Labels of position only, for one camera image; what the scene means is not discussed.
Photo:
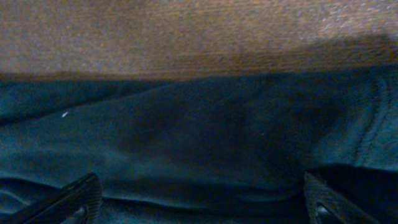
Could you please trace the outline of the dark green cloth garment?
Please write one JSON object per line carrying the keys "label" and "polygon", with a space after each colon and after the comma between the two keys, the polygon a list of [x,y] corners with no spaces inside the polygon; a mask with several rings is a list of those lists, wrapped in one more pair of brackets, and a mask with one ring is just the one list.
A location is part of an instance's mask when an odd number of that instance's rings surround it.
{"label": "dark green cloth garment", "polygon": [[1,217],[95,173],[100,223],[307,223],[307,170],[397,171],[397,67],[1,83]]}

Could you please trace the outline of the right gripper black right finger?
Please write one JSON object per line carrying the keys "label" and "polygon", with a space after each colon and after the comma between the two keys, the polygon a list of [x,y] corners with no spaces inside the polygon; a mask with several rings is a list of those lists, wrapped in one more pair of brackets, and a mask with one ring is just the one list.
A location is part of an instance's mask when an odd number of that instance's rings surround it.
{"label": "right gripper black right finger", "polygon": [[305,172],[304,195],[311,224],[381,224],[332,188],[319,174]]}

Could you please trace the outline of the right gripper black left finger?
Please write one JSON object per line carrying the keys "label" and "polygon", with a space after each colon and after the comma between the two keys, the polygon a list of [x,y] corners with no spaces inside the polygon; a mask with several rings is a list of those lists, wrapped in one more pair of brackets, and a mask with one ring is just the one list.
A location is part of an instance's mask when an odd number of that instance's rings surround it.
{"label": "right gripper black left finger", "polygon": [[90,173],[2,219],[1,224],[61,224],[70,221],[95,224],[101,204],[101,182],[96,174]]}

